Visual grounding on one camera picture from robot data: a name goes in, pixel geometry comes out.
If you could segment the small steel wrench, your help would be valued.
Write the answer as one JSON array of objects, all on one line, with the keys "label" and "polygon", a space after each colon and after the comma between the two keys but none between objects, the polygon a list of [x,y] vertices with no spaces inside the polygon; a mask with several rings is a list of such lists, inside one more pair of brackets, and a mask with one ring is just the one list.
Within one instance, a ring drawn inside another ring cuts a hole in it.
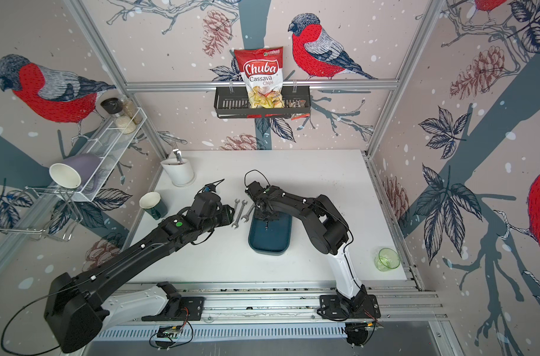
[{"label": "small steel wrench", "polygon": [[235,213],[235,219],[234,219],[234,222],[232,222],[231,224],[231,227],[234,228],[234,229],[238,229],[239,226],[240,226],[240,218],[243,214],[243,211],[244,211],[244,208],[247,206],[249,202],[247,200],[243,200],[241,202],[241,206],[240,208],[236,211]]}]

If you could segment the longest steel wrench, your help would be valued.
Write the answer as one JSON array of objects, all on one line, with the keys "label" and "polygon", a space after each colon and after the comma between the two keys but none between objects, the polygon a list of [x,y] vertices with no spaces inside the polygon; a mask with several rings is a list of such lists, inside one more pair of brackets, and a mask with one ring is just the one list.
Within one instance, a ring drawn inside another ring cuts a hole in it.
[{"label": "longest steel wrench", "polygon": [[243,216],[241,216],[241,220],[242,220],[243,222],[247,223],[247,222],[250,220],[250,216],[251,216],[251,214],[252,214],[252,212],[253,212],[253,210],[254,210],[255,208],[256,208],[255,205],[251,206],[251,207],[249,208],[249,210],[247,210],[247,212],[246,212]]}]

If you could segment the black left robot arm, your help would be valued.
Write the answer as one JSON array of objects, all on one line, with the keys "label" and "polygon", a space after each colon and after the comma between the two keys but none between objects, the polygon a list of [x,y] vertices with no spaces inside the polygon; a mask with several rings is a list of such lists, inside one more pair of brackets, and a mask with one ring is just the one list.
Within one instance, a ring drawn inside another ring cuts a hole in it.
[{"label": "black left robot arm", "polygon": [[146,268],[194,243],[200,235],[231,225],[234,212],[234,207],[222,204],[218,194],[202,191],[195,195],[191,206],[166,217],[138,244],[75,277],[68,273],[56,277],[50,285],[44,319],[61,351],[81,349],[112,322],[124,323],[162,311],[173,295],[172,288],[155,298],[132,298],[127,306],[105,304]]}]

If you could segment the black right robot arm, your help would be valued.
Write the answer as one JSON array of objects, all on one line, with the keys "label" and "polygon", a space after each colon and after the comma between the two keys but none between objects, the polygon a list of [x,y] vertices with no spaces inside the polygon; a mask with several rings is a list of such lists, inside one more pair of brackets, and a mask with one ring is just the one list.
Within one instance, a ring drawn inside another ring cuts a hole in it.
[{"label": "black right robot arm", "polygon": [[326,195],[301,197],[276,185],[264,187],[257,181],[246,186],[246,194],[255,205],[257,219],[269,223],[288,215],[302,223],[312,246],[328,257],[338,295],[348,301],[367,295],[348,250],[354,237],[348,223]]}]

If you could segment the teal plastic storage tray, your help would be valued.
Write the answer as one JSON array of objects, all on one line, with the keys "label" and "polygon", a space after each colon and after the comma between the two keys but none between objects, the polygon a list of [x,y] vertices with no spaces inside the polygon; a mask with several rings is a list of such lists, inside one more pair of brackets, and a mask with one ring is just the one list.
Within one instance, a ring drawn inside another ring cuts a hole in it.
[{"label": "teal plastic storage tray", "polygon": [[292,216],[279,213],[279,219],[269,221],[269,230],[265,230],[265,221],[253,218],[249,231],[249,246],[262,255],[283,255],[291,240]]}]

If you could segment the white utensil mug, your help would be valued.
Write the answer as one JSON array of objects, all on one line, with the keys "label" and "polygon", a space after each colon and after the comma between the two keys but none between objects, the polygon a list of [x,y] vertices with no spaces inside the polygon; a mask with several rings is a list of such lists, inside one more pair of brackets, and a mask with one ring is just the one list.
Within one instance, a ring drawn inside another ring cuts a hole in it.
[{"label": "white utensil mug", "polygon": [[163,160],[161,166],[170,178],[171,183],[178,188],[189,186],[195,181],[194,169],[191,162],[186,158],[182,158],[181,161],[177,158]]}]

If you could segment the green ceramic mug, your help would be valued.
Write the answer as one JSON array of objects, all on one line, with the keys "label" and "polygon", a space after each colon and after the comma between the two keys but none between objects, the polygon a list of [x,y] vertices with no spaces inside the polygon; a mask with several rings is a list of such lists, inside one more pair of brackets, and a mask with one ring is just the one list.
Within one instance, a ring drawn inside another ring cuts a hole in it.
[{"label": "green ceramic mug", "polygon": [[155,191],[144,194],[139,199],[139,207],[155,220],[163,219],[168,213],[168,208],[162,201],[160,193]]}]

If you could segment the metal fork in mug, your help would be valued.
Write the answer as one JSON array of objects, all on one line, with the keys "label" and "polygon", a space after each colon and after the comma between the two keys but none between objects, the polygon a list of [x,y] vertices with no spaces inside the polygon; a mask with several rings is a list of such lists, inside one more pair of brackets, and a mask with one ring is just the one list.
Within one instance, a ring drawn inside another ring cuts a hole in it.
[{"label": "metal fork in mug", "polygon": [[179,150],[179,148],[174,148],[172,150],[172,153],[173,153],[173,158],[176,160],[176,163],[178,165],[181,165],[183,163],[182,152]]}]

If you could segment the white lid spice jar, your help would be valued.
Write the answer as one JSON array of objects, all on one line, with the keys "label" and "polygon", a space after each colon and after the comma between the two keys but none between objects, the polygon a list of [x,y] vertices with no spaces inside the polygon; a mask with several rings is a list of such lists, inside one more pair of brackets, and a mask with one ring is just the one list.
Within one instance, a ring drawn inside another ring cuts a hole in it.
[{"label": "white lid spice jar", "polygon": [[137,124],[127,115],[116,117],[114,124],[122,134],[131,134],[137,129]]}]

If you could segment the red cassava chips bag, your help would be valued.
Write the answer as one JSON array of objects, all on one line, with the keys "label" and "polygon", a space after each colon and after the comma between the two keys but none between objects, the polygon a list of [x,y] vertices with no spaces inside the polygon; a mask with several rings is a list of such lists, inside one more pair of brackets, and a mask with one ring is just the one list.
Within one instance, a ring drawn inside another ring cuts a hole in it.
[{"label": "red cassava chips bag", "polygon": [[283,47],[237,50],[234,56],[246,84],[250,108],[284,108]]}]

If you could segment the green glass cup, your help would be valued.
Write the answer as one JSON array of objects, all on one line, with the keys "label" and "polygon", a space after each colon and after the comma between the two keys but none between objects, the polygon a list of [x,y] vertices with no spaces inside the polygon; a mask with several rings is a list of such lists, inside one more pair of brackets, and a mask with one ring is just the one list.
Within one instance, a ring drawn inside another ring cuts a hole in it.
[{"label": "green glass cup", "polygon": [[390,248],[382,248],[375,256],[375,267],[378,271],[391,271],[401,264],[399,254]]}]

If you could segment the lilac paper cup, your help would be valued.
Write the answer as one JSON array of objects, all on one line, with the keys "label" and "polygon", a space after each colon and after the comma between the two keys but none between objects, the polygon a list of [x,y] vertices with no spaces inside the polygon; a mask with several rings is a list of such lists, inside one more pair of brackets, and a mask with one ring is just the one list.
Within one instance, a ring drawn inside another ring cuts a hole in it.
[{"label": "lilac paper cup", "polygon": [[100,166],[102,159],[93,154],[79,154],[68,157],[49,168],[53,182],[67,189],[85,185]]}]

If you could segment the black lid spice jar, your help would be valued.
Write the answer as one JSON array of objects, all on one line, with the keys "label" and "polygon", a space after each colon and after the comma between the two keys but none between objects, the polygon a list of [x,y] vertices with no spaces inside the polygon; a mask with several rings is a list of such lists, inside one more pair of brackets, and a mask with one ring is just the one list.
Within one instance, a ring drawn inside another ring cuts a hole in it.
[{"label": "black lid spice jar", "polygon": [[118,98],[112,97],[105,99],[100,105],[112,117],[121,117],[124,115],[122,103]]}]

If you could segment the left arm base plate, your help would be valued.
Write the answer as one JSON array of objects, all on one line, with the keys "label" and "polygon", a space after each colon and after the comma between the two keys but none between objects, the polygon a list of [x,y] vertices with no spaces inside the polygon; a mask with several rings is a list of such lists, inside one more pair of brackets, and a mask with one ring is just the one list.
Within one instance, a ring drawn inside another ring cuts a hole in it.
[{"label": "left arm base plate", "polygon": [[199,321],[201,320],[206,298],[183,297],[169,282],[157,283],[167,298],[166,305],[151,315],[142,317],[145,322]]}]

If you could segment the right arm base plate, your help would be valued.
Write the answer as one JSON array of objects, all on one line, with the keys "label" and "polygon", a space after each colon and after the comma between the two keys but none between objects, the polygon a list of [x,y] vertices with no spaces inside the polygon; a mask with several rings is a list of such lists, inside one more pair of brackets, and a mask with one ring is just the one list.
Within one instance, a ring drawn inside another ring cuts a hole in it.
[{"label": "right arm base plate", "polygon": [[381,318],[376,296],[363,290],[351,299],[338,292],[335,295],[320,295],[320,306],[317,309],[317,314],[323,319],[336,322],[349,319],[377,320]]}]

